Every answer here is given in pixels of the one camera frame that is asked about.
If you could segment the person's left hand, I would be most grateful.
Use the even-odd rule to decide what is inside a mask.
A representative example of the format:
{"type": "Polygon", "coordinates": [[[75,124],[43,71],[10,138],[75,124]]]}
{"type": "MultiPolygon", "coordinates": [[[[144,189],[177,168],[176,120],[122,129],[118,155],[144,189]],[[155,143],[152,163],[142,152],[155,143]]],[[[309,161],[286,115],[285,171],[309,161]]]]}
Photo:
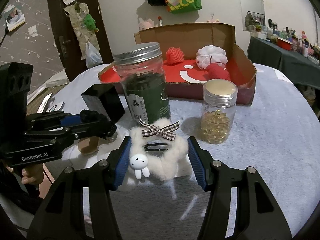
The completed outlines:
{"type": "Polygon", "coordinates": [[[40,185],[43,182],[44,169],[42,164],[22,169],[22,184],[40,185]]]}

